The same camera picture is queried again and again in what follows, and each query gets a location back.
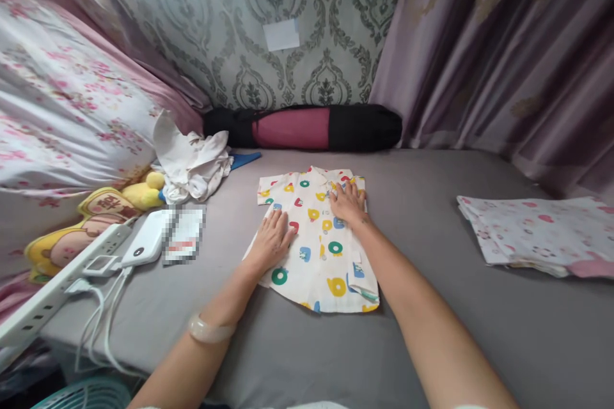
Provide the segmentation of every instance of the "yellow duck toy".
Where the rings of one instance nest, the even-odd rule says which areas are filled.
[[[164,175],[152,171],[145,182],[132,184],[122,190],[122,195],[132,205],[141,211],[162,206],[164,201],[160,199],[160,190],[164,186]]]

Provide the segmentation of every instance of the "mattress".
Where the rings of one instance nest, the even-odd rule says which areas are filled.
[[[547,196],[513,166],[474,151],[262,151],[208,200],[203,244],[193,262],[135,270],[113,324],[115,355],[152,372],[191,313],[240,262],[266,211],[256,205],[259,177],[311,165],[365,177],[374,222],[450,303],[521,407],[611,405],[614,284],[486,266],[455,197]],[[94,306],[88,298],[69,302],[43,337],[74,350]],[[236,409],[322,400],[351,409],[428,407],[385,298],[369,314],[317,314],[261,287],[210,397]]]

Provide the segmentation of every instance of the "wrist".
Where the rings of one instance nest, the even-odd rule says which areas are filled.
[[[264,276],[268,268],[259,260],[258,257],[252,257],[252,254],[241,261],[237,267],[237,271],[247,279],[259,281]]]
[[[371,219],[369,217],[369,214],[361,211],[361,212],[355,213],[346,222],[348,223],[350,228],[353,230],[359,227],[360,225],[371,224]]]

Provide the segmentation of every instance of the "white cable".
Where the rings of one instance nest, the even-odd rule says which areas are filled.
[[[113,284],[111,285],[111,288],[105,294],[104,301],[103,301],[102,305],[100,306],[100,314],[98,315],[98,318],[96,319],[96,323],[94,324],[94,329],[91,332],[90,341],[88,343],[88,358],[90,359],[90,361],[92,361],[94,364],[96,364],[96,365],[98,365],[100,367],[109,367],[109,363],[105,363],[103,361],[99,361],[94,356],[94,352],[93,352],[94,342],[96,341],[96,337],[98,336],[98,328],[100,326],[100,321],[104,317],[104,304],[107,301],[107,299],[111,296],[111,294],[113,293],[113,290],[115,289],[115,286],[117,286],[117,283],[119,282],[121,277],[122,277],[121,275],[117,276],[115,281],[113,281]]]
[[[139,219],[139,216],[131,217],[130,219],[126,220],[122,225],[131,226],[133,223],[137,221],[137,219]]]
[[[94,313],[92,313],[88,321],[85,323],[83,331],[81,332],[81,337],[79,338],[79,346],[77,347],[77,353],[75,356],[75,372],[76,373],[93,371],[94,369],[96,369],[96,367],[91,367],[89,369],[81,369],[79,365],[81,363],[81,350],[83,348],[83,341],[84,341],[85,334],[88,330],[88,327],[90,326],[90,323],[92,322],[94,317],[98,315],[98,318],[100,318],[102,316],[102,312],[104,311],[104,297],[102,296],[102,292],[98,288],[94,288],[94,287],[92,287],[91,292],[96,294],[96,298],[98,300],[98,307],[96,307],[96,309],[94,310]],[[98,362],[97,360],[93,360],[91,359],[91,357],[90,357],[90,360],[94,364],[101,366],[101,363]]]
[[[111,344],[110,344],[110,339],[111,339],[111,324],[113,322],[113,315],[115,314],[115,309],[117,307],[117,302],[120,299],[120,296],[122,295],[122,290],[124,289],[125,285],[126,285],[126,281],[128,280],[128,277],[130,276],[130,274],[132,273],[132,269],[133,267],[129,266],[126,267],[122,270],[122,274],[120,275],[120,277],[122,277],[122,281],[120,281],[120,287],[117,289],[117,292],[115,293],[115,297],[113,297],[113,302],[111,302],[111,308],[109,310],[109,317],[107,319],[107,323],[106,323],[106,327],[105,327],[105,332],[104,332],[104,354],[107,357],[107,360],[109,360],[113,367],[115,369],[117,369],[119,372],[127,374],[127,375],[131,375],[131,376],[137,376],[137,377],[142,377],[141,374],[133,372],[133,371],[129,371],[128,369],[125,369],[113,356],[113,353],[111,353]]]
[[[100,325],[100,319],[102,318],[102,316],[104,315],[104,303],[105,301],[109,298],[109,296],[111,295],[111,293],[113,292],[113,290],[115,289],[115,286],[117,285],[117,282],[120,280],[120,276],[118,276],[115,281],[113,282],[113,284],[111,285],[111,288],[109,289],[109,291],[107,291],[107,293],[104,295],[104,297],[102,297],[102,292],[100,291],[100,289],[95,288],[94,286],[89,285],[89,283],[87,283],[87,288],[86,290],[88,292],[94,292],[94,294],[96,294],[96,297],[98,299],[98,307],[94,310],[94,313],[91,314],[90,318],[88,319],[88,321],[85,323],[85,326],[83,327],[83,331],[81,332],[81,338],[79,339],[79,345],[77,347],[77,353],[76,353],[76,357],[75,357],[75,372],[76,373],[81,373],[81,372],[88,372],[88,371],[94,371],[96,369],[98,369],[98,367],[91,367],[89,369],[81,369],[80,368],[80,363],[81,363],[81,350],[83,349],[83,346],[85,345],[85,337],[88,331],[88,327],[91,324],[91,322],[94,320],[94,318],[96,317],[96,315],[98,315],[98,318],[96,320],[96,324],[94,326],[94,330],[91,333],[90,336],[90,348],[88,350],[88,356],[90,358],[90,361],[92,361],[94,364],[100,366],[100,367],[107,367],[108,364],[105,364],[101,361],[99,361],[98,359],[96,359],[93,356],[92,353],[92,346],[93,346],[93,342],[94,342],[94,338],[96,336],[96,332],[98,329],[98,326]]]

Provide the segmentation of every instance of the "power strip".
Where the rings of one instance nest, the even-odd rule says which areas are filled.
[[[31,340],[69,297],[64,291],[81,277],[83,269],[103,254],[115,250],[132,233],[132,228],[111,224],[98,238],[0,325],[0,347],[19,346]]]

